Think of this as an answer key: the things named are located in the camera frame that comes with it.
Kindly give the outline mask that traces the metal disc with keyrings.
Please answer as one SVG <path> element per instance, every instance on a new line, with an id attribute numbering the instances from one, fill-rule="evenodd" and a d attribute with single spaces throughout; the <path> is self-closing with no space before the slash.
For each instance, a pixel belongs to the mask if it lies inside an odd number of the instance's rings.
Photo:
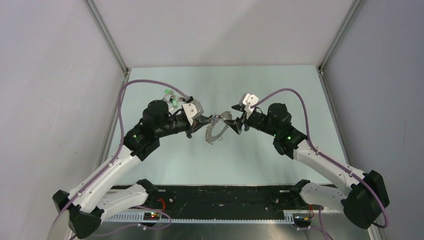
<path id="1" fill-rule="evenodd" d="M 219 115 L 219 119 L 217 119 L 217 121 L 214 123 L 210 123 L 206 128 L 205 141 L 210 145 L 213 145 L 214 142 L 220 141 L 223 139 L 224 133 L 229 128 L 229 126 L 227 126 L 224 123 L 224 120 L 233 119 L 233 115 L 230 111 L 224 111 L 220 114 L 218 113 L 213 113 L 213 114 Z"/>

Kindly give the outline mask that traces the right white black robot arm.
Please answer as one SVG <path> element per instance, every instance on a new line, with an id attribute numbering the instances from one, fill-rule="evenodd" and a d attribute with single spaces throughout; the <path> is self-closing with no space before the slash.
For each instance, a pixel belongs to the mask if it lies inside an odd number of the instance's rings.
<path id="1" fill-rule="evenodd" d="M 243 111 L 241 117 L 224 123 L 237 134 L 255 129 L 273 136 L 273 146 L 280 155 L 310 167 L 333 185 L 300 180 L 290 189 L 290 202 L 295 208 L 303 209 L 307 205 L 328 207 L 343 213 L 361 229 L 387 227 L 386 223 L 376 222 L 390 204 L 382 175 L 375 170 L 364 172 L 334 160 L 313 144 L 309 136 L 297 130 L 291 119 L 285 104 L 273 103 L 267 113 Z"/>

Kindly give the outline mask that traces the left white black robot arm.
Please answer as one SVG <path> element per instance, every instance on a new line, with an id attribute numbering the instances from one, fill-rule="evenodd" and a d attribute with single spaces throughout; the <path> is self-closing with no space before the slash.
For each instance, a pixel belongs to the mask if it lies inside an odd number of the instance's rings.
<path id="1" fill-rule="evenodd" d="M 153 208 L 158 202 L 158 189 L 147 179 L 110 196 L 106 193 L 129 170 L 144 161 L 160 146 L 160 138 L 185 132 L 192 133 L 212 122 L 204 116 L 199 101 L 184 103 L 175 113 L 168 103 L 151 101 L 139 122 L 123 137 L 115 155 L 104 162 L 80 185 L 58 190 L 52 197 L 59 213 L 68 211 L 69 227 L 78 239 L 92 235 L 108 217 L 135 206 Z"/>

